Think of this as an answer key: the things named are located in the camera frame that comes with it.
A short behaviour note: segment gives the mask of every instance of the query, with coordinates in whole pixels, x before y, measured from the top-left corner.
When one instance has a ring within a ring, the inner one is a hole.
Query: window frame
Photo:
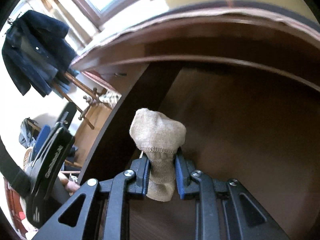
[[[113,0],[102,11],[98,10],[89,0],[72,0],[81,12],[97,27],[106,23],[117,13],[139,0]]]

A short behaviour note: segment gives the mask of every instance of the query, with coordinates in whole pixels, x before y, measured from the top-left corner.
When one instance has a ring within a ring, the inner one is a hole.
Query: dark blue jacket
[[[48,95],[53,79],[68,70],[77,56],[64,40],[68,30],[63,22],[32,10],[13,22],[6,34],[2,57],[22,95],[31,86],[43,97]],[[63,77],[59,79],[68,84]]]

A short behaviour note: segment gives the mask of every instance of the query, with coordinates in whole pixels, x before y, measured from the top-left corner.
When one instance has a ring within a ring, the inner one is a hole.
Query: beige sock
[[[184,144],[186,128],[162,113],[142,108],[136,112],[130,135],[151,163],[147,197],[171,200],[175,188],[173,158]]]

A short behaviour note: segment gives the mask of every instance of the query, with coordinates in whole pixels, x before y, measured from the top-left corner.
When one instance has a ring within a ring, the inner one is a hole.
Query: white wall
[[[20,12],[24,13],[28,9],[30,9],[28,4],[24,4],[23,6],[20,5],[20,8],[12,13],[12,17],[15,19]],[[6,24],[0,31],[0,48],[3,46],[5,32],[9,27],[10,25]],[[90,88],[97,87],[98,91],[102,89],[102,87],[82,74],[80,74],[77,79]],[[30,117],[31,119],[39,120],[40,127],[44,124],[53,125],[68,101],[60,98],[53,92],[43,98],[33,87],[31,87],[30,91],[26,93],[25,96],[22,96],[12,82],[4,65],[2,56],[0,57],[0,92],[2,95],[0,107],[0,136],[11,157],[22,167],[26,149],[19,143],[21,122],[25,118]],[[82,98],[86,93],[82,90],[73,87],[68,95],[82,110],[86,108],[87,103]],[[79,115],[80,113],[77,112],[71,123],[70,132],[72,134],[75,134],[81,123],[81,121],[78,120]],[[0,174],[0,207],[12,223],[4,193],[2,174]]]

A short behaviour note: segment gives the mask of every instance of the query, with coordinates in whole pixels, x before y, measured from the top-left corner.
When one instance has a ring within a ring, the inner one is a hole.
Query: red object
[[[4,178],[4,190],[5,196],[7,197],[7,203],[10,211],[10,215],[13,221],[13,224],[17,231],[20,231],[20,234],[23,237],[26,237],[27,230],[21,223],[22,218],[25,218],[22,207],[20,205],[20,195],[16,193],[12,188],[8,186],[8,181]]]
[[[26,218],[26,215],[22,211],[20,211],[19,212],[19,217],[20,217],[21,220],[24,220]]]

